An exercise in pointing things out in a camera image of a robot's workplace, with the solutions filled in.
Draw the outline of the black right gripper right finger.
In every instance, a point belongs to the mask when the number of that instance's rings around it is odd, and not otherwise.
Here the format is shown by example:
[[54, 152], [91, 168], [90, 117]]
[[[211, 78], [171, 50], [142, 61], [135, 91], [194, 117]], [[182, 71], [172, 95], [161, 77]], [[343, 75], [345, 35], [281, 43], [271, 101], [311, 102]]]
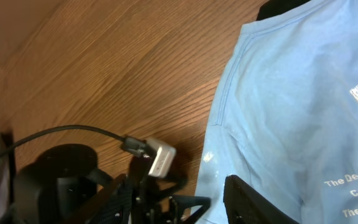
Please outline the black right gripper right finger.
[[237, 175], [226, 177], [223, 202], [229, 224], [298, 224]]

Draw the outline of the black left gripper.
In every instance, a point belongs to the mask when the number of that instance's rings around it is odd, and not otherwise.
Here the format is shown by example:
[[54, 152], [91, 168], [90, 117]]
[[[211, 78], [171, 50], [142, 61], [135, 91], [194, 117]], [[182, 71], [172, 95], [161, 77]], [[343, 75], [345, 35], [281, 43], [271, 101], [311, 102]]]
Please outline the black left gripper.
[[[172, 187], [160, 189], [145, 170], [147, 159], [133, 159], [127, 175], [132, 185], [129, 223], [196, 223], [211, 205], [208, 197], [178, 195], [185, 178], [168, 175]], [[63, 144], [42, 153], [14, 179], [16, 223], [60, 223], [116, 177], [98, 168], [96, 151], [83, 144]]]

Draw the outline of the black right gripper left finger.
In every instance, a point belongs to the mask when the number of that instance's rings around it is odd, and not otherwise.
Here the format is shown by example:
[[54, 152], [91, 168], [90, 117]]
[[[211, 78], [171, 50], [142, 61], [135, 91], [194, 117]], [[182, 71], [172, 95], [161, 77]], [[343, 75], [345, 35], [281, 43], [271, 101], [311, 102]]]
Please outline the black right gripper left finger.
[[132, 185], [127, 175], [121, 174], [87, 200], [63, 224], [95, 224], [130, 222]]

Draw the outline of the light blue printed t-shirt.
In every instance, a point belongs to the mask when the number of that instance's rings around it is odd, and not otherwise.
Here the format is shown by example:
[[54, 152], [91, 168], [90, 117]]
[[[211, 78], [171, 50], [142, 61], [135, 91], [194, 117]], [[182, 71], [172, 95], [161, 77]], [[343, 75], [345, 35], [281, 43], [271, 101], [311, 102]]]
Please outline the light blue printed t-shirt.
[[229, 175], [298, 223], [358, 223], [358, 0], [242, 26], [206, 127], [201, 223], [227, 223]]

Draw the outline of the black t-shirt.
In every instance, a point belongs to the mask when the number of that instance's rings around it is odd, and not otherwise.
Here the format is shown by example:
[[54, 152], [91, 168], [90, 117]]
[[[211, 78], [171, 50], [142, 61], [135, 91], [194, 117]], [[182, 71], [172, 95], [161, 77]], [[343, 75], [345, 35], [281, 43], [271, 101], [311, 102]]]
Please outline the black t-shirt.
[[256, 20], [261, 21], [281, 15], [309, 1], [310, 0], [268, 0], [259, 8]]

